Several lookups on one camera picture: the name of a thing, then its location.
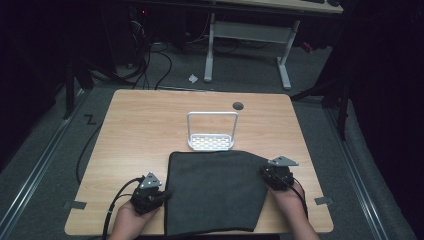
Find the table leg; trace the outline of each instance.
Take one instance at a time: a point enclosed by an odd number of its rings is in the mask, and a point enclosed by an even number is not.
[[[208,55],[206,56],[205,66],[205,82],[212,82],[212,70],[213,70],[213,39],[215,35],[215,13],[211,13],[211,23],[209,27],[209,48]]]
[[[297,20],[293,24],[293,28],[290,31],[286,47],[284,48],[283,56],[277,57],[278,69],[280,70],[281,81],[283,83],[283,88],[286,90],[291,89],[290,79],[287,74],[286,61],[290,53],[290,49],[293,45],[294,38],[296,37],[297,29],[299,28],[300,21]]]

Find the white wire basket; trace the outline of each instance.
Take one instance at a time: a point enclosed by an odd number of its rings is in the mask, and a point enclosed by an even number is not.
[[[190,118],[193,115],[230,115],[234,116],[231,135],[226,133],[194,133],[192,134]],[[238,114],[236,112],[189,112],[187,114],[188,145],[194,151],[227,151],[234,145],[234,134]]]

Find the human hand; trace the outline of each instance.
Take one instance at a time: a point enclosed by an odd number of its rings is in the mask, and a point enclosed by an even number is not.
[[[298,183],[295,182],[292,187],[300,194],[303,199],[305,199],[305,193]],[[305,214],[302,200],[292,189],[288,189],[287,191],[275,191],[268,186],[268,190],[271,195],[274,196],[275,200],[277,201],[278,208],[290,225],[293,239],[319,239],[317,233],[309,223],[309,220]]]
[[[299,196],[292,189],[288,189],[287,191],[276,191],[269,186],[267,187],[269,192],[277,201],[278,208],[283,213],[283,215],[290,217],[293,212],[298,212],[298,210],[302,210],[302,212],[304,212],[301,199],[299,199]],[[303,199],[305,199],[305,193],[298,183],[295,182],[292,187],[301,195]]]
[[[140,215],[131,202],[127,201],[118,210],[109,240],[133,240],[141,234],[147,222],[158,211],[159,208]]]

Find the wire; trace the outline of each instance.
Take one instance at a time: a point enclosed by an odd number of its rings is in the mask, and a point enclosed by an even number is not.
[[[140,79],[141,79],[141,77],[144,75],[144,81],[143,81],[143,89],[144,89],[144,87],[145,87],[145,83],[147,82],[147,89],[149,89],[150,88],[150,86],[149,86],[149,81],[147,81],[147,68],[149,67],[149,64],[150,64],[150,52],[151,52],[151,47],[152,46],[150,46],[150,48],[149,48],[149,51],[148,51],[148,57],[147,57],[147,63],[145,62],[145,64],[146,64],[146,66],[145,66],[145,70],[140,74],[140,76],[138,76],[138,78],[137,78],[137,80],[134,82],[134,84],[133,84],[133,86],[132,86],[132,89],[135,89],[135,87],[137,86],[137,84],[138,84],[138,82],[140,81]]]
[[[106,238],[107,238],[107,231],[108,231],[108,228],[109,228],[110,217],[112,216],[112,212],[113,212],[113,209],[115,208],[115,203],[116,203],[116,201],[117,201],[120,197],[122,197],[122,196],[130,195],[130,194],[123,194],[123,195],[121,195],[121,193],[122,193],[122,192],[125,190],[125,188],[127,188],[127,187],[131,184],[131,183],[133,183],[133,182],[139,182],[139,183],[141,183],[141,182],[143,182],[143,180],[144,180],[144,176],[143,176],[143,177],[141,177],[141,178],[134,178],[134,179],[130,180],[129,182],[125,183],[125,185],[124,185],[124,186],[123,186],[123,187],[119,190],[119,192],[116,194],[116,196],[115,196],[115,198],[113,199],[112,203],[110,204],[109,210],[108,210],[108,212],[107,212],[107,214],[106,214],[105,224],[104,224],[104,226],[103,226],[102,240],[106,240]]]
[[[146,51],[146,48],[143,47],[143,37],[144,37],[144,42],[145,42],[144,46],[149,47],[149,49],[150,49],[149,42],[150,42],[151,36],[149,36],[149,35],[146,36],[143,25],[141,25],[139,22],[132,20],[130,22],[130,24],[133,24],[133,26],[135,26],[135,28],[136,28],[136,29],[132,29],[132,30],[136,31],[135,34],[133,32],[133,38],[134,38],[135,43],[136,43],[136,58],[137,58],[136,61],[139,61],[139,64],[138,64],[137,69],[134,72],[132,72],[128,75],[122,76],[122,77],[119,76],[119,78],[124,80],[124,84],[134,85],[132,82],[128,82],[126,80],[133,78],[133,77],[135,77],[139,74],[143,74],[143,72],[146,70],[145,69],[146,64],[145,64],[145,60],[144,60],[144,57],[143,57],[144,53]],[[140,41],[140,43],[139,43],[139,41],[137,39],[137,35],[139,35],[140,29],[141,29],[141,40],[142,41]],[[90,74],[93,78],[101,80],[101,81],[112,80],[111,78],[108,78],[108,77],[99,76],[92,71],[90,71]]]
[[[202,33],[199,35],[199,37],[198,37],[196,40],[193,40],[193,41],[187,42],[186,44],[196,43],[196,42],[199,42],[199,41],[203,41],[203,40],[205,40],[205,39],[208,39],[207,37],[203,37],[203,36],[205,35],[206,29],[208,28],[210,18],[211,18],[211,14],[209,13],[209,14],[208,14],[208,18],[206,19],[205,27],[203,28]]]
[[[191,42],[190,44],[187,44],[186,47],[188,47],[190,49],[195,49],[195,50],[206,49],[208,47],[208,43],[204,42],[205,40],[207,40],[207,38],[201,39],[197,42]]]
[[[84,148],[82,149],[82,151],[80,153],[80,156],[79,156],[78,162],[77,162],[77,166],[75,168],[75,176],[77,177],[78,185],[81,185],[81,179],[80,179],[80,176],[79,176],[79,168],[80,168],[82,156],[84,155],[85,151],[87,150],[88,144],[91,142],[91,140],[93,140],[94,136],[100,130],[100,128],[102,127],[102,125],[103,125],[103,122],[100,123],[100,125],[97,127],[96,131],[94,131],[94,133],[91,134],[90,138],[87,140],[87,142],[84,145]]]
[[[159,79],[159,81],[156,83],[155,90],[158,90],[159,84],[162,82],[162,80],[163,80],[166,76],[168,76],[168,74],[169,74],[169,72],[171,72],[171,68],[172,68],[172,60],[171,60],[171,58],[169,58],[168,56],[166,56],[165,54],[163,54],[163,53],[161,53],[161,52],[157,52],[157,54],[160,54],[160,55],[162,55],[162,56],[166,57],[166,58],[169,60],[169,69],[168,69],[168,71],[165,73],[165,75],[164,75],[161,79]]]
[[[221,43],[222,44],[221,46],[223,46],[223,47],[230,46],[232,44],[232,42],[234,42],[234,40],[232,40],[232,39],[231,40],[227,40],[227,41],[225,41],[223,39],[219,39],[219,40],[220,41],[216,41],[216,42],[217,43]],[[239,40],[235,40],[234,48],[231,49],[231,50],[229,50],[229,51],[220,51],[220,50],[217,50],[217,48],[215,48],[215,45],[214,45],[214,48],[213,49],[214,49],[215,52],[218,52],[218,53],[224,53],[224,54],[232,53],[232,52],[234,52],[234,51],[236,51],[238,49],[239,42],[240,42]]]
[[[132,194],[122,194],[122,195],[119,195],[116,199],[119,199],[119,198],[124,197],[124,196],[132,196]],[[98,238],[103,238],[103,236],[94,236],[94,237],[91,237],[87,240],[94,240],[94,239],[98,239]]]
[[[148,55],[148,59],[147,59],[147,67],[150,65],[150,59],[151,59],[150,54],[151,54],[151,50],[152,50],[152,48],[150,48],[150,50],[148,52],[149,55]],[[147,90],[149,90],[150,89],[150,84],[149,84],[149,81],[147,80],[147,68],[146,68],[146,71],[144,73],[144,81],[143,81],[143,85],[142,85],[143,89],[145,89],[146,83],[147,83]]]
[[[269,46],[276,45],[276,43],[272,43],[272,42],[261,42],[262,45],[255,46],[254,44],[252,44],[251,41],[240,41],[239,44],[242,47],[248,47],[248,48],[254,48],[254,49],[262,49],[262,48],[266,48],[266,47],[269,47]]]
[[[286,186],[288,188],[290,188],[291,190],[293,190],[293,192],[299,197],[300,201],[302,202],[302,206],[303,206],[303,210],[305,211],[306,218],[309,218],[308,217],[308,206],[306,205],[305,198],[303,198],[302,195],[300,195],[300,193],[296,189],[294,189],[293,186],[290,186],[286,181],[284,181],[284,179],[282,179],[280,176],[278,176],[278,174],[274,173],[274,176],[276,176],[280,181],[282,181],[284,184],[286,184]],[[296,178],[293,178],[293,179],[299,184],[300,188],[302,189],[303,195],[305,196],[305,190],[303,189],[300,182]]]

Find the dark gray fabric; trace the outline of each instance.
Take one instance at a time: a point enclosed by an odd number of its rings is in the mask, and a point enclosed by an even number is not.
[[[165,235],[253,231],[267,192],[259,172],[266,161],[244,151],[172,153]]]

